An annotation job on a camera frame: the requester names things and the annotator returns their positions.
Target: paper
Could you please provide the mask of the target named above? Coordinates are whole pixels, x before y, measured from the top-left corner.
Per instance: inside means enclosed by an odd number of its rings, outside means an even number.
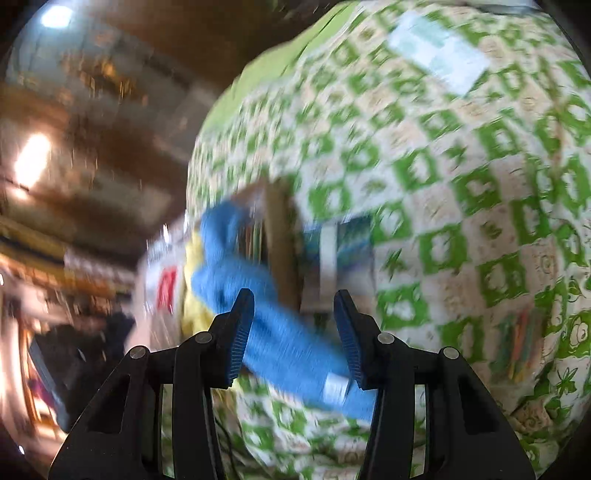
[[[467,94],[490,65],[488,58],[460,35],[410,10],[400,16],[388,45],[442,80],[458,96]]]
[[[339,405],[345,403],[349,391],[349,379],[340,375],[328,374],[324,382],[322,400],[328,405]]]

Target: yellow cloth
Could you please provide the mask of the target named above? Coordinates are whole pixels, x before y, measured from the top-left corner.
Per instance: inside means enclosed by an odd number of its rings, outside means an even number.
[[[191,290],[191,276],[203,264],[203,245],[199,233],[193,232],[191,241],[186,246],[186,252],[187,262],[184,267],[184,279],[187,285],[187,294],[184,299],[183,318],[181,319],[184,338],[195,335],[197,332],[209,330],[215,317],[212,311]]]

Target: ceiling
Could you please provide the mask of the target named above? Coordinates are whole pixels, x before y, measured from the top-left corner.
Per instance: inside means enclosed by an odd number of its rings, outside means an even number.
[[[214,101],[257,54],[328,9],[317,3],[45,5],[4,58],[0,214],[135,264],[184,211],[194,139]],[[47,20],[55,6],[67,20]]]

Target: screw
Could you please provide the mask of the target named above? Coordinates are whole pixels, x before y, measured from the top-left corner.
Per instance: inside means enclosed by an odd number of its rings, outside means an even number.
[[[134,359],[142,358],[146,354],[146,349],[142,346],[134,346],[129,352],[129,356]]]
[[[451,360],[455,360],[457,357],[460,356],[460,353],[454,347],[447,346],[443,349],[443,355],[445,355]]]
[[[209,332],[199,332],[195,335],[195,341],[197,343],[209,343],[212,341],[212,334]]]
[[[382,332],[378,335],[378,342],[383,343],[384,345],[394,343],[394,335],[388,332]]]

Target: green and white fabric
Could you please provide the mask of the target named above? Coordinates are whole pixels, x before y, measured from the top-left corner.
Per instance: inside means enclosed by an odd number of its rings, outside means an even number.
[[[465,98],[388,50],[409,9],[487,55],[490,68]],[[544,14],[417,0],[352,11],[337,34],[200,134],[189,212],[261,175],[288,182],[302,222],[369,212],[378,324],[414,347],[459,348],[541,473],[591,393],[589,77]],[[540,364],[517,384],[495,384],[498,325],[532,307],[545,314]],[[356,476],[368,425],[256,378],[240,385],[219,408],[240,475]],[[417,391],[416,473],[421,399]]]

